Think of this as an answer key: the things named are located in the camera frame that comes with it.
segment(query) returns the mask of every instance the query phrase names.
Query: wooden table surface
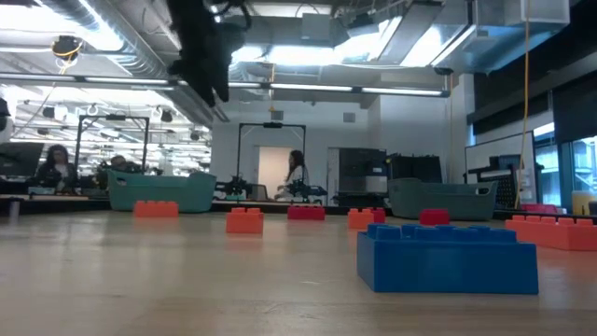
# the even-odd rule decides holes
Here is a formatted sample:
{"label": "wooden table surface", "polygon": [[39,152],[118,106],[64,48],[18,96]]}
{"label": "wooden table surface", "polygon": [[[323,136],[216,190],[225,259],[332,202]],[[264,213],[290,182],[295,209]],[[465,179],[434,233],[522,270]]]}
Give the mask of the wooden table surface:
{"label": "wooden table surface", "polygon": [[262,238],[226,235],[223,214],[2,223],[0,334],[597,333],[597,253],[539,248],[538,296],[376,294],[356,275],[345,220],[266,215]]}

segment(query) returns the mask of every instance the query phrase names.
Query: whiteboard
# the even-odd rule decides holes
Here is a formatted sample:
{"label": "whiteboard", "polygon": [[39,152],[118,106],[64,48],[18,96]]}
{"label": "whiteboard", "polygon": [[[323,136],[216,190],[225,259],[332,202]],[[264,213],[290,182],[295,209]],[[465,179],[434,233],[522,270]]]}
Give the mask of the whiteboard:
{"label": "whiteboard", "polygon": [[[524,167],[518,172],[521,179],[521,203],[537,203],[535,185],[535,147],[533,132],[526,133],[524,141]],[[477,183],[477,176],[469,174],[470,169],[489,166],[489,158],[499,155],[520,155],[522,134],[488,141],[486,143],[465,148],[466,178],[467,183]]]}

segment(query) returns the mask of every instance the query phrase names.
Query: blue toy brick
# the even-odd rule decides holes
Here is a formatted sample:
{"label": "blue toy brick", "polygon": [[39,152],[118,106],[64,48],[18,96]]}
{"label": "blue toy brick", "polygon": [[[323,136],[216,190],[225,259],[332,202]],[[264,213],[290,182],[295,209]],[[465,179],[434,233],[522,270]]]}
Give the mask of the blue toy brick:
{"label": "blue toy brick", "polygon": [[376,292],[538,293],[535,245],[510,230],[370,224],[356,265]]}

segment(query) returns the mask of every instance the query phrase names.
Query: computer monitor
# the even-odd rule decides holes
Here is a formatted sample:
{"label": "computer monitor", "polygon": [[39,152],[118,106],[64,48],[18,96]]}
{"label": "computer monitor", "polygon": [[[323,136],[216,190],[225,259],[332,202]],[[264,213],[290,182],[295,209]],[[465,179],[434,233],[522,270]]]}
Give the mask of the computer monitor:
{"label": "computer monitor", "polygon": [[39,164],[44,144],[0,144],[0,175],[33,176]]}

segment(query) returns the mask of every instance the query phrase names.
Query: person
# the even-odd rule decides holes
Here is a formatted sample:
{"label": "person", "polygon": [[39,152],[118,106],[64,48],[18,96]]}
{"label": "person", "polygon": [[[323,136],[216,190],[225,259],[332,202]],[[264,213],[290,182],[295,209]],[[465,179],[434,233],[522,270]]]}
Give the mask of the person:
{"label": "person", "polygon": [[75,165],[68,162],[68,151],[64,146],[54,145],[48,148],[46,161],[39,167],[36,180],[43,187],[65,191],[75,187]]}
{"label": "person", "polygon": [[309,186],[309,172],[307,171],[305,157],[302,152],[300,150],[293,150],[288,157],[288,175],[286,175],[285,183],[278,187],[278,191],[280,192],[274,196],[274,199],[301,197],[300,195],[293,195],[290,192],[290,186],[297,182],[302,182],[305,186]]}

